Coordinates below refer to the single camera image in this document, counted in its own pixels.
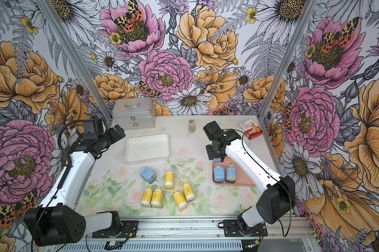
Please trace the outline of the blue sharpener with white nozzle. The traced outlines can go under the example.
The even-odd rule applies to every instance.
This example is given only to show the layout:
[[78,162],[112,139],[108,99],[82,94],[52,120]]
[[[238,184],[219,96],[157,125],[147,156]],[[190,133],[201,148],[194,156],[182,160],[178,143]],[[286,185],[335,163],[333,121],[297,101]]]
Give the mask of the blue sharpener with white nozzle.
[[230,164],[226,169],[226,181],[235,182],[237,180],[237,169],[233,164]]

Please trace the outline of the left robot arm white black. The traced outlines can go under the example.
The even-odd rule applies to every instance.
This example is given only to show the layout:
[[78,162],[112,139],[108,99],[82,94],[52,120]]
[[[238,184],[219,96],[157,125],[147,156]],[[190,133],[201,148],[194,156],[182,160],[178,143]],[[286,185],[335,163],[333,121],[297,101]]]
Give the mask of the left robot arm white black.
[[45,199],[27,210],[24,222],[38,247],[77,243],[94,233],[117,236],[122,224],[117,211],[82,216],[75,205],[84,191],[94,164],[103,152],[125,137],[119,126],[108,127],[100,118],[83,122],[83,133],[68,148],[60,148],[66,164]]

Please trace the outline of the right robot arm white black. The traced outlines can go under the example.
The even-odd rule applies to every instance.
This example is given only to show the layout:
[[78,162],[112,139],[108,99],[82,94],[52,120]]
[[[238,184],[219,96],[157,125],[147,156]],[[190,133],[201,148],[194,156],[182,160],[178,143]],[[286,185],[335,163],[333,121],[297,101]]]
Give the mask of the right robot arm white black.
[[244,141],[245,132],[221,129],[212,121],[203,127],[211,144],[206,146],[210,160],[224,161],[231,158],[260,189],[261,196],[252,206],[237,216],[242,234],[249,233],[261,223],[274,224],[295,207],[295,182],[290,176],[281,176],[256,156]]

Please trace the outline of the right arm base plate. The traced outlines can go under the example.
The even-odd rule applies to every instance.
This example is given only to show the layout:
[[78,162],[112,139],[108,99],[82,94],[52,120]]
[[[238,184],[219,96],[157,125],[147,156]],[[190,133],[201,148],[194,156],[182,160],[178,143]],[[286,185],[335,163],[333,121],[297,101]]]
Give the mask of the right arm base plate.
[[225,219],[218,223],[218,228],[223,229],[225,237],[259,237],[268,236],[265,223],[258,224],[244,233],[241,232],[237,221],[234,219]]

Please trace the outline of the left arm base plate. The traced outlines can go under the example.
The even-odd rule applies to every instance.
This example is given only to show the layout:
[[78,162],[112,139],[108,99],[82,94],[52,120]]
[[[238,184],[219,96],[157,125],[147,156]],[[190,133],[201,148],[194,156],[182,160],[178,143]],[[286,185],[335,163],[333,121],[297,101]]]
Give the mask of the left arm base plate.
[[93,238],[97,238],[97,239],[100,239],[100,238],[135,238],[136,237],[136,234],[137,234],[137,231],[138,231],[138,225],[139,225],[139,222],[134,220],[123,220],[123,221],[120,221],[120,227],[119,229],[117,229],[117,233],[112,235],[110,231],[97,231],[95,233],[92,234],[92,237]]

